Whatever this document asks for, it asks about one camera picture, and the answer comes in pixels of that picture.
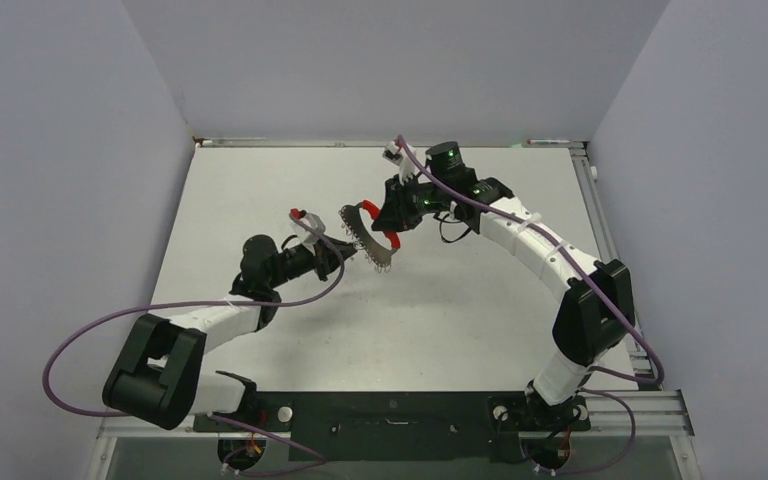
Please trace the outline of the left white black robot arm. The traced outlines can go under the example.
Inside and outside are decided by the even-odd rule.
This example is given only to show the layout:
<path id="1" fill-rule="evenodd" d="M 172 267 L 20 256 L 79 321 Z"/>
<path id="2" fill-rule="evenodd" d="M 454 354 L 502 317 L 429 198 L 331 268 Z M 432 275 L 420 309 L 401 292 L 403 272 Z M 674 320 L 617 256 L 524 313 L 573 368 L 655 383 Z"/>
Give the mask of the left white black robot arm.
<path id="1" fill-rule="evenodd" d="M 287 249 L 268 235 L 249 238 L 240 271 L 219 305 L 169 318 L 152 313 L 137 318 L 104 384 L 103 403 L 166 430 L 189 415 L 210 413 L 234 430 L 249 428 L 258 415 L 256 383 L 209 372 L 204 356 L 269 325 L 282 302 L 278 287 L 310 272 L 326 280 L 357 251 L 329 236 Z"/>

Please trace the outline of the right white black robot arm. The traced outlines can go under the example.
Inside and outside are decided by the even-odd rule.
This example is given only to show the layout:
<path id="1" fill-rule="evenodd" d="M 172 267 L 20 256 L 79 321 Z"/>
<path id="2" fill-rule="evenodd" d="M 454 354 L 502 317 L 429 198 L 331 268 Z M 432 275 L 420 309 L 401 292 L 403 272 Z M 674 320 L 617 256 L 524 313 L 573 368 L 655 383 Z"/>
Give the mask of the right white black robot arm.
<path id="1" fill-rule="evenodd" d="M 635 328 L 630 272 L 618 260 L 604 263 L 550 229 L 500 180 L 479 178 L 455 141 L 429 148 L 423 159 L 400 139 L 382 156 L 398 172 L 385 183 L 385 199 L 372 224 L 393 236 L 427 215 L 449 213 L 529 269 L 558 300 L 552 328 L 556 351 L 526 389 L 525 414 L 549 428 L 605 353 Z"/>

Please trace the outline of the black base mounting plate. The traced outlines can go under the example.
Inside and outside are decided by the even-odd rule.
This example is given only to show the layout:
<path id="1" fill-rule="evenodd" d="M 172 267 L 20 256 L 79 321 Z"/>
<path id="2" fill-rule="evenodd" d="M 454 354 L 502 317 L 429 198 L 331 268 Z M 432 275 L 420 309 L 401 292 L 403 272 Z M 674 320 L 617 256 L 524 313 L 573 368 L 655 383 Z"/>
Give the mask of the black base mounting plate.
<path id="1" fill-rule="evenodd" d="M 558 447 L 567 432 L 587 432 L 585 400 L 545 407 L 521 391 L 260 392 L 227 424 L 199 415 L 199 433 L 241 432 L 248 423 L 299 444 L 294 462 L 322 454 L 336 461 L 516 462 L 521 448 Z"/>

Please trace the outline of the back aluminium rail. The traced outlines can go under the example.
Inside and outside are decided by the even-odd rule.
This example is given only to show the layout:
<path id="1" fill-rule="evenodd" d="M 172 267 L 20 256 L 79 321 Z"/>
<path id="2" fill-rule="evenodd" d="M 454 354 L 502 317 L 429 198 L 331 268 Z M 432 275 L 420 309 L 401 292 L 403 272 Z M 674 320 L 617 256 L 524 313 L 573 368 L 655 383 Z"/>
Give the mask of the back aluminium rail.
<path id="1" fill-rule="evenodd" d="M 359 140 L 281 140 L 268 138 L 199 138 L 193 142 L 201 148 L 372 148 L 384 147 L 389 139 Z M 556 139 L 522 140 L 519 143 L 507 143 L 500 140 L 459 140 L 461 147 L 467 148 L 568 148 L 583 150 L 586 141 L 562 141 Z"/>

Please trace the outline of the front aluminium rail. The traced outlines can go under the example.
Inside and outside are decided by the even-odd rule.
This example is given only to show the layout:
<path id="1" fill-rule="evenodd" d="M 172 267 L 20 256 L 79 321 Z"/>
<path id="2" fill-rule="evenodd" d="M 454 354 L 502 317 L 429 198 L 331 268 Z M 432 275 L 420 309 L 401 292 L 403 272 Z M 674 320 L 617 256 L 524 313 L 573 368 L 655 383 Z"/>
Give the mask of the front aluminium rail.
<path id="1" fill-rule="evenodd" d="M 690 415 L 684 397 L 674 391 L 614 391 L 632 410 L 636 420 L 636 435 L 639 437 L 677 437 L 694 435 Z M 622 436 L 630 427 L 630 419 L 619 402 L 594 394 L 585 396 L 591 430 L 589 436 Z M 97 438 L 101 439 L 190 439 L 190 438 L 241 438 L 245 430 L 232 427 L 213 427 L 209 431 L 198 431 L 195 418 L 186 418 L 181 425 L 164 430 L 134 418 L 112 418 L 102 421 Z"/>

